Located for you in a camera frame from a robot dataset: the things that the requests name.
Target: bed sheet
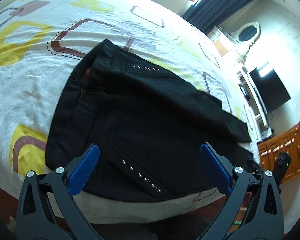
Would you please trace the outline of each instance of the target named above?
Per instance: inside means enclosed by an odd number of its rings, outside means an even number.
[[[252,120],[231,71],[211,41],[170,10],[150,0],[16,0],[0,10],[0,187],[19,197],[27,171],[45,166],[54,110],[79,61],[100,41],[171,70],[222,101],[247,122],[258,159]],[[122,203],[82,192],[75,196],[91,223],[146,223],[186,213],[222,197],[215,188],[160,203]],[[53,209],[62,216],[50,196]]]

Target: curtain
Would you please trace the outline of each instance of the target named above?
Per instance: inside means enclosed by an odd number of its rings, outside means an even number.
[[[208,34],[252,0],[198,0],[182,16],[183,19]]]

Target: black tv screen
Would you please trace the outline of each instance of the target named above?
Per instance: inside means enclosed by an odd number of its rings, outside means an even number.
[[[266,108],[264,109],[266,114],[291,99],[281,79],[269,63],[252,70],[250,76]]]

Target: metal bolt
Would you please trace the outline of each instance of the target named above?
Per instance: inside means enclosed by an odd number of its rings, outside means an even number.
[[[271,171],[265,171],[265,174],[266,174],[268,177],[271,177],[271,176],[272,176],[272,172],[271,172]]]
[[[28,177],[32,177],[34,175],[34,172],[33,171],[28,171],[28,173],[27,173],[27,176]]]
[[[240,166],[235,167],[234,170],[237,173],[243,173],[243,168],[241,168]]]
[[[63,173],[64,171],[65,171],[64,167],[59,167],[56,169],[56,173],[58,173],[58,174]]]

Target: blue gripper pad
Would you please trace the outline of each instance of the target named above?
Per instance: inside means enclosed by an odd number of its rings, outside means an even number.
[[[231,177],[218,159],[217,153],[214,153],[206,144],[202,144],[200,154],[203,165],[218,191],[229,196],[232,192]]]
[[[93,145],[85,154],[68,179],[68,193],[70,197],[81,192],[92,170],[99,161],[100,151],[97,145]]]

